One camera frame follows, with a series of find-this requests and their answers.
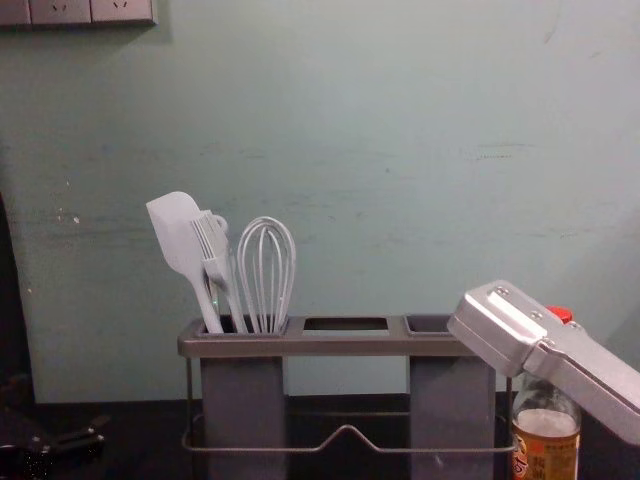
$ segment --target glass bottle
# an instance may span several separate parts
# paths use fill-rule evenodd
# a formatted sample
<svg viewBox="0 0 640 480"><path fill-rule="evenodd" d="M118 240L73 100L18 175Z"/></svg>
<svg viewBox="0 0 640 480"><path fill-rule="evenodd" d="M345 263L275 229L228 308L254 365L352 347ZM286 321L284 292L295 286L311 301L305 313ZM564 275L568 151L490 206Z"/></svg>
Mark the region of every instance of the glass bottle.
<svg viewBox="0 0 640 480"><path fill-rule="evenodd" d="M548 307L563 323L570 310ZM580 407L557 387L524 374L513 404L514 480L575 480L580 446Z"/></svg>

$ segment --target wall socket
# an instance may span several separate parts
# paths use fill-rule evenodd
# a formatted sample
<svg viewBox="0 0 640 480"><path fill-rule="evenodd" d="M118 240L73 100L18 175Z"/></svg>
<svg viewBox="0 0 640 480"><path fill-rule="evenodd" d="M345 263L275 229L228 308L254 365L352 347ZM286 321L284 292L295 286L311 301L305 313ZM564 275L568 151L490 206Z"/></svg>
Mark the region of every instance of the wall socket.
<svg viewBox="0 0 640 480"><path fill-rule="evenodd" d="M0 0L0 27L30 23L28 0Z"/></svg>
<svg viewBox="0 0 640 480"><path fill-rule="evenodd" d="M152 0L91 0L94 23L155 24Z"/></svg>
<svg viewBox="0 0 640 480"><path fill-rule="evenodd" d="M30 0L34 25L91 23L89 0Z"/></svg>

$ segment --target metal utensil holder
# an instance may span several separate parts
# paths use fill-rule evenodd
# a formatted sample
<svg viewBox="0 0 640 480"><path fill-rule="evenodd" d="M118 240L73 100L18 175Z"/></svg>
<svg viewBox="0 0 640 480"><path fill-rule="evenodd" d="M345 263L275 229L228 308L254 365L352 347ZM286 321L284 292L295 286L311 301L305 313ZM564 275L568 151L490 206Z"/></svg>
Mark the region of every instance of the metal utensil holder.
<svg viewBox="0 0 640 480"><path fill-rule="evenodd" d="M490 480L493 455L515 447L494 447L495 372L448 333L448 318L290 317L281 334L260 335L208 334L195 320L178 337L187 363L182 445L208 455L210 479L285 480L289 455L322 452L350 432L376 453L409 454L412 480ZM318 330L383 332L336 336ZM408 357L410 448L381 447L350 424L316 446L287 446L283 357L302 355ZM193 358L200 359L206 447L194 444Z"/></svg>

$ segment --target metal wire handle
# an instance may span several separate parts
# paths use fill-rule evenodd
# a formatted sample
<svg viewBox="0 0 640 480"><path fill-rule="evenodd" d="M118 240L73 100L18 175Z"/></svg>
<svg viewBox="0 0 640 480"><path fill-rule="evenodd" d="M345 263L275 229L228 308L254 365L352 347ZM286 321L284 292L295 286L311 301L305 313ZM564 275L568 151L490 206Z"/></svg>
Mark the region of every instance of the metal wire handle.
<svg viewBox="0 0 640 480"><path fill-rule="evenodd" d="M196 416L193 421L197 422L202 418L202 414ZM318 453L327 448L335 439L346 432L354 434L364 445L376 453L510 453L515 451L515 443L506 447L495 448L388 448L380 447L372 442L364 433L353 425L344 424L338 427L320 445L315 447L195 447L190 444L190 432L186 431L182 435L182 447L192 453Z"/></svg>

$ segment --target whisk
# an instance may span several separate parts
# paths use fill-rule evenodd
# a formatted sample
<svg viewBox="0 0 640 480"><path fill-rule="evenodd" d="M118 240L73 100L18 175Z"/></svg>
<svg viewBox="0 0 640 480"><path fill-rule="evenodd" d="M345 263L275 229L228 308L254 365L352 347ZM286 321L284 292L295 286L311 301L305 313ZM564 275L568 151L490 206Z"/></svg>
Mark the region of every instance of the whisk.
<svg viewBox="0 0 640 480"><path fill-rule="evenodd" d="M245 228L236 253L253 332L279 332L287 318L296 273L291 232L275 218L258 217Z"/></svg>

